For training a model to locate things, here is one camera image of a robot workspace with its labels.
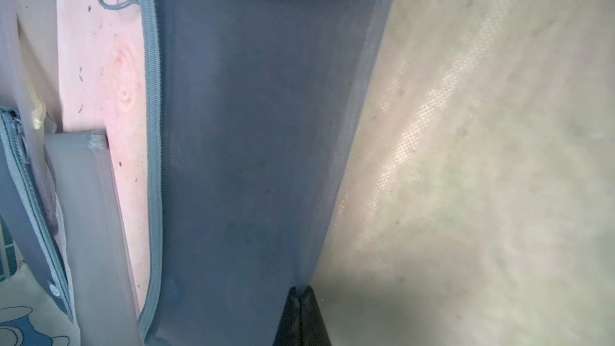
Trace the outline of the grey mesh pouch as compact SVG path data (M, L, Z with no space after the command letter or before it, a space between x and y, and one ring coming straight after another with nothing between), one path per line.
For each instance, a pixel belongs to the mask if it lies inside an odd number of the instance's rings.
M137 302L104 131L52 134L45 148L83 345L141 345Z

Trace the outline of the grey blue zipper pouch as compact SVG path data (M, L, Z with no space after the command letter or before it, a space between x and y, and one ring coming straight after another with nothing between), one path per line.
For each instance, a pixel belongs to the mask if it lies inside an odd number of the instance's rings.
M35 186L19 113L1 108L1 218L35 280L74 319L67 276Z

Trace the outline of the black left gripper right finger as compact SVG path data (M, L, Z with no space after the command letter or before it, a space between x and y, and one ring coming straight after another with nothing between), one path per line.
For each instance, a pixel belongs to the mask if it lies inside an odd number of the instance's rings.
M299 344L301 346L331 346L318 300L310 286L305 288L299 298L299 303Z

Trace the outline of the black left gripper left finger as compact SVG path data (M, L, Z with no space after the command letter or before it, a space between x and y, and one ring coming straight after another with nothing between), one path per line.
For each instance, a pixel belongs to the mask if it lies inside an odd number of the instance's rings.
M297 288L291 288L283 308L280 323L275 334L274 346L301 346L302 320L301 298Z

